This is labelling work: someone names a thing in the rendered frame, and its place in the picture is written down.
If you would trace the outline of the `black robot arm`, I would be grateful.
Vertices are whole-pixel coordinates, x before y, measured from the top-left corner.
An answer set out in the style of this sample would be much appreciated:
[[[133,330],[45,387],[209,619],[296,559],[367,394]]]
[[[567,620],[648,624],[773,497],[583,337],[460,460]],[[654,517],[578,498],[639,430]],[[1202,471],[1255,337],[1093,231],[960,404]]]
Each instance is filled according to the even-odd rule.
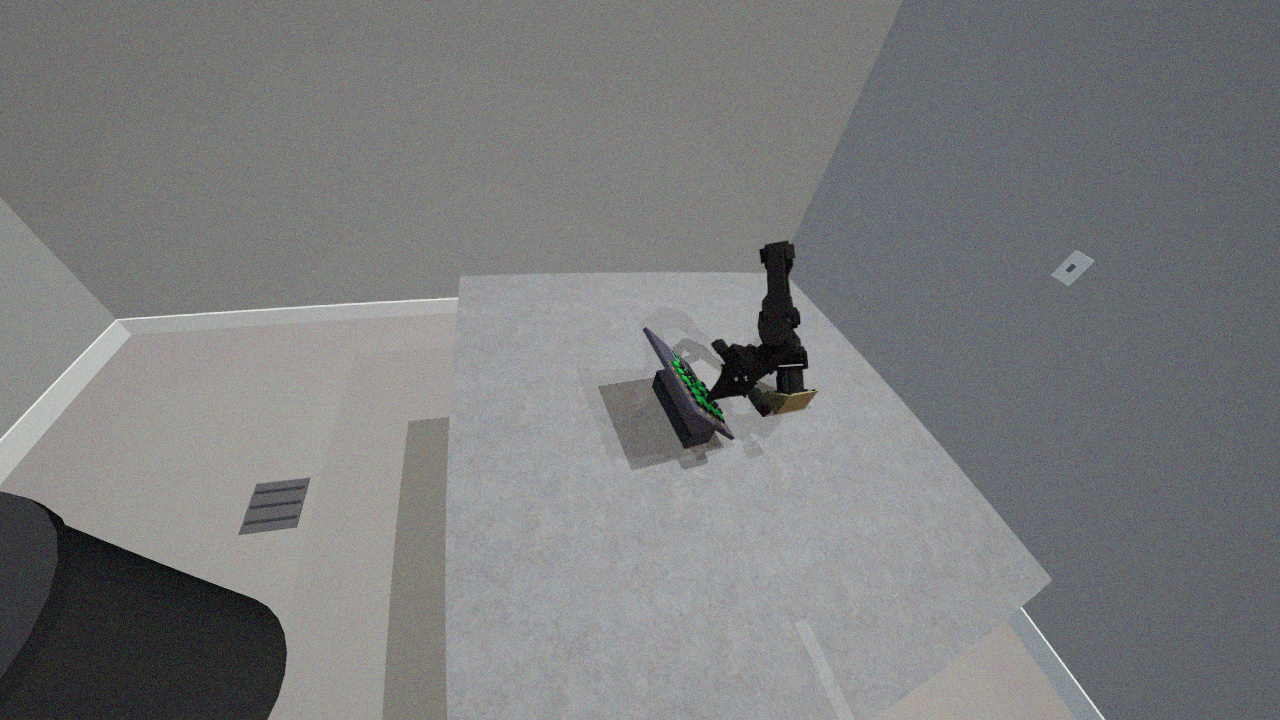
[[[777,372],[774,392],[794,395],[805,392],[803,370],[808,369],[806,350],[794,332],[800,325],[800,313],[794,307],[790,293],[788,273],[794,266],[794,243],[781,241],[767,243],[760,249],[762,263],[767,269],[767,293],[762,301],[758,319],[758,333],[762,347],[771,355]],[[750,343],[751,345],[751,343]],[[730,345],[722,357],[730,363],[733,372],[744,372],[748,378],[760,370],[764,357],[753,355],[753,345]],[[763,360],[762,360],[763,359]],[[803,366],[780,366],[803,364]],[[749,377],[750,375],[750,377]]]

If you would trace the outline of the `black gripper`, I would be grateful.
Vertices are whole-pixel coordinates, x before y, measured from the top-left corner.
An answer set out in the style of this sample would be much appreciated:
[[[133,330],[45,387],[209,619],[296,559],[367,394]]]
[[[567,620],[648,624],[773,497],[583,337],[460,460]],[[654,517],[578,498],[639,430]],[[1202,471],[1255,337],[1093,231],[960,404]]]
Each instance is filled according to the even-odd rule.
[[[721,357],[722,357],[722,354],[724,354],[724,351],[727,348],[730,348],[724,343],[723,340],[716,340],[712,343],[712,346],[713,346],[713,348],[716,348],[716,352],[719,354]],[[765,348],[763,348],[762,345],[759,345],[758,347],[755,345],[753,345],[753,347],[754,347],[753,348],[753,355],[755,357],[758,357],[759,355],[762,355],[762,357],[764,357],[764,361],[762,363],[760,370],[756,372],[756,374],[753,375],[753,377],[749,375],[750,378],[746,378],[748,380],[745,380],[744,379],[745,373],[744,372],[741,372],[741,373],[740,372],[733,372],[731,369],[731,366],[730,366],[730,363],[727,363],[726,359],[722,357],[722,360],[724,361],[724,364],[722,365],[722,363],[721,363],[721,368],[722,368],[721,369],[721,375],[719,375],[718,380],[716,382],[716,386],[713,387],[713,389],[710,389],[710,393],[707,396],[707,398],[709,401],[713,401],[713,400],[718,400],[718,398],[728,398],[728,397],[739,397],[739,396],[742,396],[744,398],[748,397],[751,401],[751,404],[754,405],[754,407],[756,407],[756,411],[760,413],[762,416],[765,416],[767,414],[771,413],[772,406],[771,406],[768,398],[765,398],[765,395],[763,395],[759,388],[754,388],[753,386],[756,386],[756,380],[760,380],[764,375],[767,375],[767,374],[772,375],[774,373],[773,369],[776,368],[776,365],[774,365],[773,359],[771,357],[771,355],[767,354]],[[736,377],[739,378],[739,380],[733,380],[733,378],[736,378]]]

